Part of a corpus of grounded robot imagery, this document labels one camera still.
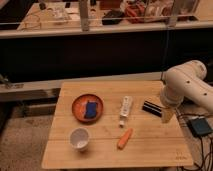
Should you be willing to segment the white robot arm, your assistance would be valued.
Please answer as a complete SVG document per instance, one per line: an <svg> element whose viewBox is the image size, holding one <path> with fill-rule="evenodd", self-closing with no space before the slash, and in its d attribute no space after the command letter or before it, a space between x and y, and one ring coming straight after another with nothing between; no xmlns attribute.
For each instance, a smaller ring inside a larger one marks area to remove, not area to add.
<svg viewBox="0 0 213 171"><path fill-rule="evenodd" d="M206 66L191 60L169 68L164 73L165 86L160 91L160 101L166 108L177 108L188 98L213 113L213 87L204 82Z"/></svg>

